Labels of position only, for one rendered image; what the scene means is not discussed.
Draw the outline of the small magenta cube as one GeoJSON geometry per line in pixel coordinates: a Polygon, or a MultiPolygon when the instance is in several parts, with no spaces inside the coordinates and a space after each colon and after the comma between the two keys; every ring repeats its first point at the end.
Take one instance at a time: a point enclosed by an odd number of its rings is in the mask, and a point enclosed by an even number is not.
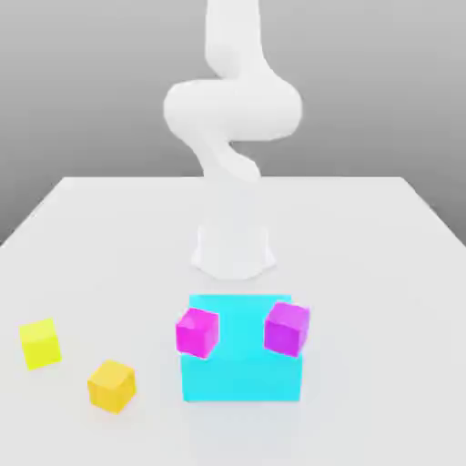
{"type": "Polygon", "coordinates": [[[207,359],[218,339],[217,313],[189,308],[176,324],[176,345],[180,353],[207,359]]]}

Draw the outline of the small purple cube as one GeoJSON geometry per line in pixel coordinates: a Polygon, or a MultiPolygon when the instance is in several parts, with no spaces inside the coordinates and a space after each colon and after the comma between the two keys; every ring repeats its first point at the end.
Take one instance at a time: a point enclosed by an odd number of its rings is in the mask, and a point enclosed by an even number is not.
{"type": "Polygon", "coordinates": [[[310,308],[277,302],[264,323],[264,347],[297,358],[309,334],[310,308]]]}

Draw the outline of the small orange cube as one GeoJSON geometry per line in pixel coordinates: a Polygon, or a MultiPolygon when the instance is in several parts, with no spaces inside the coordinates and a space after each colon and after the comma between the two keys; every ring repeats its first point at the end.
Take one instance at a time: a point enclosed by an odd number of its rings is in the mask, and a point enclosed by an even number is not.
{"type": "Polygon", "coordinates": [[[129,366],[105,360],[87,381],[90,402],[118,414],[136,394],[136,373],[129,366]]]}

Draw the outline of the small yellow cube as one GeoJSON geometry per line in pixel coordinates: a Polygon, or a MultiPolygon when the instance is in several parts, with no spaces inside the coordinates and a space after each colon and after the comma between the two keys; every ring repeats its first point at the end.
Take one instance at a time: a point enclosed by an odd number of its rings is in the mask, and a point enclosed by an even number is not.
{"type": "Polygon", "coordinates": [[[19,335],[29,370],[54,364],[62,359],[52,319],[42,319],[19,327],[19,335]]]}

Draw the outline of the large cyan box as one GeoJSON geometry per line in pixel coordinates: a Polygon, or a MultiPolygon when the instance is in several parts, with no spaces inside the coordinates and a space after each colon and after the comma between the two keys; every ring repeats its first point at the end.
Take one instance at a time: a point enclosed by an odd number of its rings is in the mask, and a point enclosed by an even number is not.
{"type": "Polygon", "coordinates": [[[180,356],[185,401],[298,401],[301,356],[264,347],[264,324],[289,294],[192,294],[188,305],[218,314],[218,344],[205,359],[180,356]]]}

